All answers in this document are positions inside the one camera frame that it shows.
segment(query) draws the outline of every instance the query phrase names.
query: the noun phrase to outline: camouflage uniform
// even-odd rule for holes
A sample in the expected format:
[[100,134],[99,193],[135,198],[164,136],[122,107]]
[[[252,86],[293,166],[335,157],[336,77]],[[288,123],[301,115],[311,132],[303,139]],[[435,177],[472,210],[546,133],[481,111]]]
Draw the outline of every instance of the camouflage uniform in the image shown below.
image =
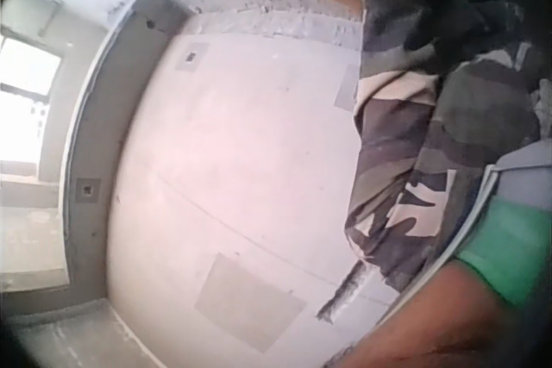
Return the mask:
[[461,225],[485,165],[539,140],[530,93],[549,57],[505,0],[364,3],[345,233],[402,291]]

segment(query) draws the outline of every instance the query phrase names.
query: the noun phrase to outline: skin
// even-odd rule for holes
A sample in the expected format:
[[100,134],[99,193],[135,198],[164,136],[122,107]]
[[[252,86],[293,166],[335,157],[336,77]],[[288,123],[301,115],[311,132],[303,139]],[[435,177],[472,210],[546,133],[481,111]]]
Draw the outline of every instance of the skin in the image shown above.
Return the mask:
[[[335,1],[362,14],[362,0]],[[510,313],[478,275],[452,261],[338,368],[475,368]]]

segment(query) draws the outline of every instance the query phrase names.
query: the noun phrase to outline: green band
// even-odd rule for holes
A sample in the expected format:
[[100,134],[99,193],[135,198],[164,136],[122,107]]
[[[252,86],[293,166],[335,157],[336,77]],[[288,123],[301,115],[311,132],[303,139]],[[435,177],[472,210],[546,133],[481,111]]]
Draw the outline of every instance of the green band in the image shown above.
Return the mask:
[[494,197],[458,254],[507,302],[524,304],[547,255],[552,214]]

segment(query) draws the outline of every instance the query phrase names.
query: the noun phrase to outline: camouflage fabric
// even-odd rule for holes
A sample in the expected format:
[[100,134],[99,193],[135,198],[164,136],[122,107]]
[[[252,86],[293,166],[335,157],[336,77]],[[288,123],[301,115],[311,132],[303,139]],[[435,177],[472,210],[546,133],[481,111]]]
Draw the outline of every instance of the camouflage fabric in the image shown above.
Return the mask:
[[364,3],[345,233],[402,291],[454,236],[485,165],[539,140],[530,94],[550,61],[505,0]]

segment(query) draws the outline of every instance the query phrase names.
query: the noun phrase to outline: bright window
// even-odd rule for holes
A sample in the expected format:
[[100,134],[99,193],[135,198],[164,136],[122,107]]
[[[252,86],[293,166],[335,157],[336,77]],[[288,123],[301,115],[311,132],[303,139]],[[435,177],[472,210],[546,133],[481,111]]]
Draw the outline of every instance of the bright window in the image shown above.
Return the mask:
[[38,164],[61,58],[15,39],[0,42],[0,159]]

